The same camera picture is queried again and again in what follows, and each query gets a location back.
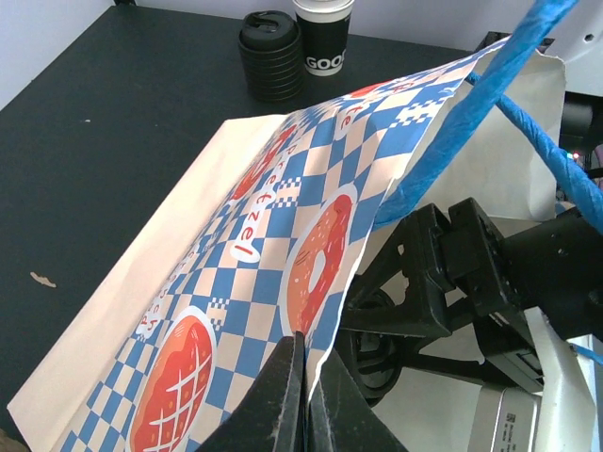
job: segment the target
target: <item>black table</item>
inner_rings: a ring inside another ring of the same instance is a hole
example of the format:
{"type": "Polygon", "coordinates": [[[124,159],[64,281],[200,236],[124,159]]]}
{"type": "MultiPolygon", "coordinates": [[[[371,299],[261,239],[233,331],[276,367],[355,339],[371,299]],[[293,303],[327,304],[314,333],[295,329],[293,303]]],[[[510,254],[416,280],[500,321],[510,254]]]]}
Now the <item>black table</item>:
{"type": "Polygon", "coordinates": [[[110,8],[0,111],[0,428],[9,435],[18,436],[8,402],[223,121],[286,113],[465,55],[350,36],[341,73],[261,104],[246,91],[238,28],[110,8]]]}

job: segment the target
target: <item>checkered paper bag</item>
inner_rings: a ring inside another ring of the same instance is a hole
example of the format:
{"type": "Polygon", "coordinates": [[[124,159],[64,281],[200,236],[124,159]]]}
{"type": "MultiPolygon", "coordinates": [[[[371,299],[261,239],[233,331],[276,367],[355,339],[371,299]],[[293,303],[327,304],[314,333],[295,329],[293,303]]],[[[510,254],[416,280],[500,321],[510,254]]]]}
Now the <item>checkered paper bag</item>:
{"type": "MultiPolygon", "coordinates": [[[[146,302],[138,324],[128,326],[117,352],[84,384],[82,403],[65,409],[63,425],[46,430],[60,433],[27,429],[19,397],[31,395],[33,385],[11,402],[30,446],[195,450],[293,331],[305,334],[312,390],[377,209],[416,160],[443,105],[500,45],[280,119],[146,302]]],[[[204,153],[236,158],[236,150],[212,143],[204,153]]],[[[170,227],[167,220],[163,227],[170,227]]]]}

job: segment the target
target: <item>tabletop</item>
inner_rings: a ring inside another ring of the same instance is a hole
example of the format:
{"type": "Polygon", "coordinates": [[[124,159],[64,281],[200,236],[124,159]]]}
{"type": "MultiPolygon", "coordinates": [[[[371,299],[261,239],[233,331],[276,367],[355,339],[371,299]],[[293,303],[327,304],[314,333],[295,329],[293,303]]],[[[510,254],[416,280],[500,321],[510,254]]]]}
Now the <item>tabletop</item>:
{"type": "Polygon", "coordinates": [[[6,405],[227,119],[287,113],[466,55],[350,36],[343,70],[263,104],[240,21],[110,8],[0,111],[0,428],[6,405]],[[48,279],[37,282],[32,272],[48,279]]]}

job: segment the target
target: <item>paper bag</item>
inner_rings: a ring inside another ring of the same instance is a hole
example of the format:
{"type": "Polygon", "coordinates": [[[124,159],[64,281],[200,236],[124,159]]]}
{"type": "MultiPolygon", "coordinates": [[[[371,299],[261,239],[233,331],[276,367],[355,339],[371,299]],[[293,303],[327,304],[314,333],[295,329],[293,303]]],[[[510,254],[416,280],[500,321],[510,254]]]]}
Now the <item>paper bag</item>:
{"type": "MultiPolygon", "coordinates": [[[[32,449],[194,450],[293,331],[311,395],[377,209],[501,44],[287,117],[227,122],[10,403],[32,449]]],[[[542,169],[530,164],[523,186],[542,169]]]]}

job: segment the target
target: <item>blue rope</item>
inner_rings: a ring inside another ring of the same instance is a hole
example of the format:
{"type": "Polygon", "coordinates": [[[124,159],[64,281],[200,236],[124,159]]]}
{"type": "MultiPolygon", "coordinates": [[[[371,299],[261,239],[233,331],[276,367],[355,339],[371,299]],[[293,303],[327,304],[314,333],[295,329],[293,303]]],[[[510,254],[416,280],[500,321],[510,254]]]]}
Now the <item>blue rope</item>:
{"type": "MultiPolygon", "coordinates": [[[[466,80],[477,86],[480,77],[471,73],[466,80]]],[[[497,107],[530,141],[584,219],[603,234],[603,191],[573,159],[567,158],[567,152],[558,148],[536,121],[511,99],[502,95],[497,107]]]]}
{"type": "Polygon", "coordinates": [[[521,71],[548,32],[578,0],[536,0],[480,82],[448,113],[442,127],[377,212],[373,230],[410,214],[521,71]]]}
{"type": "Polygon", "coordinates": [[[586,347],[577,346],[576,344],[571,345],[572,348],[580,355],[590,360],[593,360],[599,365],[603,365],[603,356],[597,355],[594,351],[586,347]]]}

